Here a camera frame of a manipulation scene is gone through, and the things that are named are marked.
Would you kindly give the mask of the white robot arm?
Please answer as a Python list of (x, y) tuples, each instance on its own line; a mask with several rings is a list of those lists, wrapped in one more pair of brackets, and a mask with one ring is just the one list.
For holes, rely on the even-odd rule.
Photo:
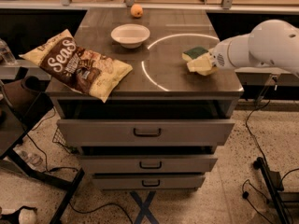
[(246, 35), (222, 40), (212, 49), (182, 53), (190, 72), (208, 76), (218, 69), (276, 67), (299, 74), (299, 29), (281, 20), (263, 21)]

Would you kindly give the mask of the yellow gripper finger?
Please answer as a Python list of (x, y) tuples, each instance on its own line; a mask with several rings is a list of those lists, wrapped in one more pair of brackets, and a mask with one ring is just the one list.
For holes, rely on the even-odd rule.
[(210, 53), (202, 54), (196, 59), (187, 62), (187, 67), (190, 72), (195, 72), (202, 76), (211, 75), (218, 70)]

